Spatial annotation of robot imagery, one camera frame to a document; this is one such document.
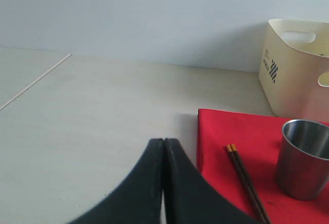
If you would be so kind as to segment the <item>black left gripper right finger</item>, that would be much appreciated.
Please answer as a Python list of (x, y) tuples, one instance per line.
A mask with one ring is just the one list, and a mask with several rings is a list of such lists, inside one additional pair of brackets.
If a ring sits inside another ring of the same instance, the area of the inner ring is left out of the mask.
[(177, 139), (164, 141), (167, 223), (258, 223), (221, 196), (198, 172)]

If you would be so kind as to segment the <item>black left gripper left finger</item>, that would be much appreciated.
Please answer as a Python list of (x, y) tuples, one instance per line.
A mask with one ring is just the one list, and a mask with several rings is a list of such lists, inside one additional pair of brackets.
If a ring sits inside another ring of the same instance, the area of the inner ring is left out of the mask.
[(126, 178), (71, 223), (160, 223), (163, 139), (151, 139)]

